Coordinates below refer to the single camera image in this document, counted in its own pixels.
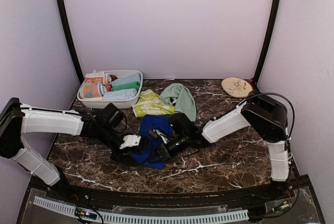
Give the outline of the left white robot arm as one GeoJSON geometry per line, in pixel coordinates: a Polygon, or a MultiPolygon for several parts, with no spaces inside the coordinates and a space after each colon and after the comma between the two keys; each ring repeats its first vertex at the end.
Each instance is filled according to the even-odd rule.
{"type": "Polygon", "coordinates": [[[75,110],[52,110],[22,104],[11,98],[1,112],[1,157],[16,161],[39,177],[62,201],[69,201],[74,190],[63,171],[46,161],[24,139],[27,133],[55,133],[87,136],[101,141],[112,151],[112,159],[134,163],[131,152],[139,151],[143,137],[117,131],[125,115],[112,103],[96,113],[75,110]]]}

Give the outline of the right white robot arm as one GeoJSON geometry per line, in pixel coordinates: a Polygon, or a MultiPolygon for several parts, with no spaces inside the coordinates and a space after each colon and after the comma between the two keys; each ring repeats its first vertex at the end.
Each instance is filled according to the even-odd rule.
{"type": "Polygon", "coordinates": [[[186,148],[206,148],[220,139],[246,127],[252,127],[267,143],[271,163],[271,179],[266,189],[271,200],[277,200],[287,190],[285,181],[289,177],[289,142],[293,127],[288,124],[288,110],[274,99],[276,93],[252,91],[234,109],[213,117],[201,127],[196,127],[184,114],[170,117],[168,124],[172,133],[149,129],[147,133],[162,141],[157,153],[165,162],[186,148]]]}

